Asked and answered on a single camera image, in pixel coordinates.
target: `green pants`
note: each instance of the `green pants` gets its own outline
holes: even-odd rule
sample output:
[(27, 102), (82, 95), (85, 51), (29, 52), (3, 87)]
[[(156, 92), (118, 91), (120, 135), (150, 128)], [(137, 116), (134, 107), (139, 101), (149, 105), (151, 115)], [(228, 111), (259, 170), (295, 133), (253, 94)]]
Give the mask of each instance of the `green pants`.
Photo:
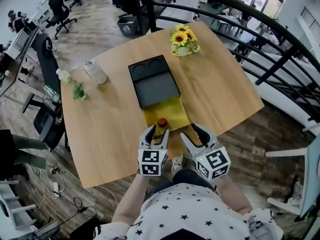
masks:
[(38, 139), (31, 139), (13, 134), (12, 138), (14, 141), (14, 148), (16, 150), (14, 161), (15, 165), (28, 164), (40, 169), (46, 168), (45, 158), (22, 151), (23, 149), (45, 150), (47, 148), (47, 145), (45, 143), (42, 143)]

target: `black box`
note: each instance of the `black box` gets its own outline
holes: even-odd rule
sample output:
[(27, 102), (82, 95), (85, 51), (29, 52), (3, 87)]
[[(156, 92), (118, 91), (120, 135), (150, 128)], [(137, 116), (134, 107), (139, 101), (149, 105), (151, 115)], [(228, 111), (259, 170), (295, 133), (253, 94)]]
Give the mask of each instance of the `black box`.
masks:
[(129, 66), (140, 108), (179, 97), (180, 91), (163, 55)]

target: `bottle cap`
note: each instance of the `bottle cap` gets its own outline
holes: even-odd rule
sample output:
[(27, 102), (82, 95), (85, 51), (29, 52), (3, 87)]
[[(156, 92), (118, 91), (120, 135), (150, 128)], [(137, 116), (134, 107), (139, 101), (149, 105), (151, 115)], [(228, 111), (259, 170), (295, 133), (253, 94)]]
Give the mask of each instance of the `bottle cap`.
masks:
[(167, 127), (168, 122), (167, 122), (167, 119), (165, 119), (164, 117), (161, 117), (158, 119), (157, 124), (160, 128), (165, 128), (165, 127)]

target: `black metal railing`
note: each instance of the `black metal railing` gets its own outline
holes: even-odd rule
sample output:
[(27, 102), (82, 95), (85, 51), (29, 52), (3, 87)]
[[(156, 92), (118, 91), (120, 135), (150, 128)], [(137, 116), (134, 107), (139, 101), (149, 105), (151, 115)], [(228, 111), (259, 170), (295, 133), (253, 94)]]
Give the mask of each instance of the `black metal railing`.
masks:
[(310, 13), (310, 11), (304, 7), (303, 11), (301, 12), (301, 17), (307, 23), (308, 27), (311, 29), (315, 38), (317, 39), (320, 45), (320, 25), (314, 18), (314, 16)]
[[(275, 88), (276, 90), (278, 90), (279, 92), (287, 96), (293, 102), (295, 102), (301, 109), (303, 109), (310, 116), (310, 120), (315, 120), (317, 122), (320, 122), (320, 97), (319, 97), (320, 86), (319, 86), (319, 83), (314, 79), (315, 72), (318, 74), (318, 79), (320, 79), (320, 63), (309, 52), (309, 50), (293, 34), (287, 31), (277, 21), (261, 13), (260, 11), (254, 9), (253, 7), (244, 4), (239, 0), (208, 0), (208, 1), (214, 1), (216, 4), (220, 4), (221, 6), (223, 5), (224, 7), (227, 6), (230, 8), (234, 8), (236, 10), (239, 10), (243, 13), (250, 15), (253, 18), (256, 18), (262, 24), (267, 26), (269, 30), (272, 30), (273, 33), (276, 33), (276, 37), (278, 38), (279, 41), (284, 42), (285, 40), (285, 42), (288, 43), (288, 45), (286, 45), (285, 48), (283, 47), (283, 45), (279, 46), (278, 43), (274, 43), (273, 41), (269, 40), (265, 36), (255, 32), (254, 30), (247, 28), (245, 25), (241, 25), (240, 21), (235, 22), (229, 18), (223, 17), (222, 15), (212, 13), (211, 11), (179, 5), (175, 3), (165, 3), (165, 2), (157, 2), (154, 0), (145, 0), (144, 2), (146, 3), (147, 11), (141, 12), (139, 11), (139, 8), (137, 8), (138, 10), (137, 18), (138, 18), (138, 21), (140, 21), (143, 16), (148, 17), (149, 28), (151, 32), (155, 32), (160, 29), (159, 27), (157, 27), (157, 23), (156, 23), (157, 19), (171, 21), (175, 23), (187, 24), (188, 21), (186, 20), (163, 16), (155, 13), (155, 7), (175, 8), (179, 10), (193, 12), (197, 15), (201, 15), (200, 20), (202, 16), (210, 17), (217, 20), (222, 20), (230, 24), (231, 27), (233, 27), (234, 29), (237, 28), (238, 30), (243, 30), (252, 34), (256, 39), (259, 39), (261, 42), (274, 48), (275, 51), (279, 55), (281, 55), (281, 57), (278, 60), (275, 60), (269, 54), (262, 52), (261, 47), (259, 48), (258, 46), (255, 46), (250, 42), (248, 43), (243, 42), (242, 40), (238, 39), (237, 36), (234, 36), (233, 34), (229, 34), (228, 32), (222, 32), (220, 29), (216, 29), (212, 27), (212, 23), (210, 25), (211, 30), (215, 34), (219, 35), (224, 39), (233, 41), (239, 46), (243, 46), (247, 50), (253, 51), (259, 54), (260, 56), (262, 56), (264, 59), (267, 59), (269, 62), (271, 62), (272, 66), (270, 68), (266, 68), (265, 66), (259, 64), (257, 61), (254, 61), (251, 58), (249, 58), (248, 53), (243, 54), (239, 52), (237, 49), (229, 49), (230, 52), (234, 56), (236, 56), (238, 59), (246, 61), (249, 64), (258, 67), (260, 70), (264, 72), (263, 74), (258, 74), (257, 72), (249, 69), (248, 66), (244, 67), (244, 65), (242, 65), (242, 68), (245, 72), (257, 78), (257, 80), (255, 81), (255, 84), (257, 86), (262, 83), (267, 83), (268, 85), (272, 86), (273, 88)], [(310, 64), (314, 66), (315, 70), (312, 69), (312, 73), (309, 72), (306, 68), (302, 66), (303, 64), (300, 64), (300, 62), (294, 58), (297, 56), (300, 56), (300, 57), (303, 56), (307, 58)], [(298, 74), (286, 68), (285, 64), (288, 61), (290, 61), (292, 64), (296, 66), (296, 70), (298, 71)]]

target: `star-print shirt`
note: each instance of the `star-print shirt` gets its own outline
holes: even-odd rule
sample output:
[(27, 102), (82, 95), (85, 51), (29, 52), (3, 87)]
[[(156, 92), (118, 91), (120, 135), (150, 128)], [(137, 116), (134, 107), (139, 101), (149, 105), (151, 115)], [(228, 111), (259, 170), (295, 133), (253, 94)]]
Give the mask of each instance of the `star-print shirt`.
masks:
[(148, 198), (132, 225), (112, 222), (94, 235), (96, 240), (281, 240), (283, 231), (269, 209), (240, 215), (213, 190), (180, 183)]

